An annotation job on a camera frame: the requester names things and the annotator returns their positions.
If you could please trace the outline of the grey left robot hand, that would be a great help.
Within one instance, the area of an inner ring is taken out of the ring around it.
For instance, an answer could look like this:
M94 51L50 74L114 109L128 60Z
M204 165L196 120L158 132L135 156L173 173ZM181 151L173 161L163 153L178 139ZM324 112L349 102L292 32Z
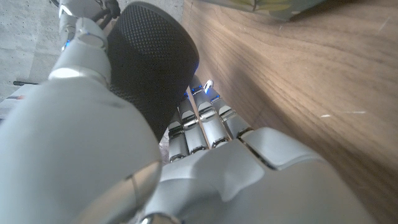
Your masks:
M88 18L49 79L1 123L2 223L372 223L326 160L262 128L163 165L133 105L109 90Z

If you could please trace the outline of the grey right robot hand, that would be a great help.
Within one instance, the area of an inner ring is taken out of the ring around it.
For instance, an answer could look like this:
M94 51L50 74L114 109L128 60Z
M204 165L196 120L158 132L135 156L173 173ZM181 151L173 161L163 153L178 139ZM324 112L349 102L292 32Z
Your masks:
M69 46L76 32L76 22L81 17L93 17L103 9L101 0L60 0L58 17L61 51Z

